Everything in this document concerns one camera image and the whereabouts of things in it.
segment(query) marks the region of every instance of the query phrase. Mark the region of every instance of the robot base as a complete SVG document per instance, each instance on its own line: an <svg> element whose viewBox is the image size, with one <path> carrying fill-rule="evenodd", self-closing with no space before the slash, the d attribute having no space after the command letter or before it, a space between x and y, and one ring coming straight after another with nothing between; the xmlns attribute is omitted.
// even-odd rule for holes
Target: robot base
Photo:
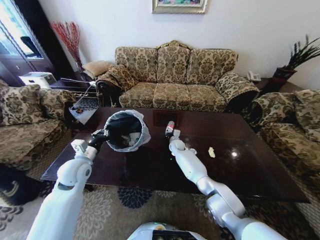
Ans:
<svg viewBox="0 0 320 240"><path fill-rule="evenodd" d="M206 240L198 233L192 231L181 231L175 226L161 222L148 222L140 225L127 240L151 240L153 237L167 239L166 237L178 237L177 239Z"/></svg>

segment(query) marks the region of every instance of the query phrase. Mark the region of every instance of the dark wooden table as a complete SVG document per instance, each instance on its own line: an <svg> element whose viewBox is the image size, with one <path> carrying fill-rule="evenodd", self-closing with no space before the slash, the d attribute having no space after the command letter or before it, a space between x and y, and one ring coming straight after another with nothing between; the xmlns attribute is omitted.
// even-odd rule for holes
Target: dark wooden table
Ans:
<svg viewBox="0 0 320 240"><path fill-rule="evenodd" d="M102 129L113 113L123 108L100 107L74 139L90 140L90 134ZM200 193L186 179L169 151L165 128L169 120L177 122L181 140L197 150L208 175L228 185L243 200L307 202L307 198L288 176L265 143L238 114L194 111L168 111L138 108L144 114L151 140L136 152L101 147L92 166L88 184L150 188L153 190ZM213 147L216 157L209 156ZM43 174L43 180L55 181L58 168L73 159L70 144Z"/></svg>
<svg viewBox="0 0 320 240"><path fill-rule="evenodd" d="M261 78L261 81L259 82L254 82L254 85L261 90L268 82L269 82L270 78ZM299 87L291 82L286 82L279 90L280 93L291 93L294 91L299 91L299 90L303 90L302 87Z"/></svg>

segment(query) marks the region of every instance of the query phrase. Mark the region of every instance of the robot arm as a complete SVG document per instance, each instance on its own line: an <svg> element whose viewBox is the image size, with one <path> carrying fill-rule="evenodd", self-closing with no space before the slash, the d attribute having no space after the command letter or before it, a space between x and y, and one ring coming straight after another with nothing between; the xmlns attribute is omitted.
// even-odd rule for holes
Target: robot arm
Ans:
<svg viewBox="0 0 320 240"><path fill-rule="evenodd" d="M219 226L228 228L236 240L285 239L262 222L241 218L246 211L242 202L228 186L208 176L206 167L196 156L197 152L194 149L186 149L179 135L180 131L174 130L169 149L186 178L196 184L200 192L210 196L206 206Z"/></svg>
<svg viewBox="0 0 320 240"><path fill-rule="evenodd" d="M65 162L57 171L52 192L44 199L32 224L27 240L71 240L83 203L83 191L91 175L91 165L108 133L99 130L87 144L76 139L71 145L74 159Z"/></svg>

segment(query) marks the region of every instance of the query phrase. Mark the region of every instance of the white wall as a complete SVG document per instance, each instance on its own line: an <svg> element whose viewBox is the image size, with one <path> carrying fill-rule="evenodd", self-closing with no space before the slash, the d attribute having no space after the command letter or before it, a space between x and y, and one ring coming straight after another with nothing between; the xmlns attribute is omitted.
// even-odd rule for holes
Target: white wall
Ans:
<svg viewBox="0 0 320 240"><path fill-rule="evenodd" d="M39 0L48 19L75 21L84 63L115 61L118 46L155 47L179 40L195 48L239 53L236 71L271 77L287 64L290 45L320 37L319 0L209 0L206 14L152 14L152 0ZM320 56L290 79L320 88Z"/></svg>

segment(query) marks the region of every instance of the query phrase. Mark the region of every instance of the sofa armrest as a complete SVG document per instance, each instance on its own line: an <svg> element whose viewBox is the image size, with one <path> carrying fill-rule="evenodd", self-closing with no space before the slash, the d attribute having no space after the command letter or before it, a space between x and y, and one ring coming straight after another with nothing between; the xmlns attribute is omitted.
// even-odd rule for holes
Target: sofa armrest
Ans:
<svg viewBox="0 0 320 240"><path fill-rule="evenodd" d="M252 82L233 71L225 73L215 87L224 98L228 113L240 113L260 92Z"/></svg>
<svg viewBox="0 0 320 240"><path fill-rule="evenodd" d="M111 74L107 72L99 76L95 84L98 91L99 105L101 107L121 107L119 97L123 89Z"/></svg>
<svg viewBox="0 0 320 240"><path fill-rule="evenodd" d="M293 123L295 105L293 93L271 92L256 100L248 107L248 122L254 128L270 123Z"/></svg>
<svg viewBox="0 0 320 240"><path fill-rule="evenodd" d="M45 117L64 122L74 120L69 108L76 102L76 96L67 90L45 89L39 91L40 105Z"/></svg>

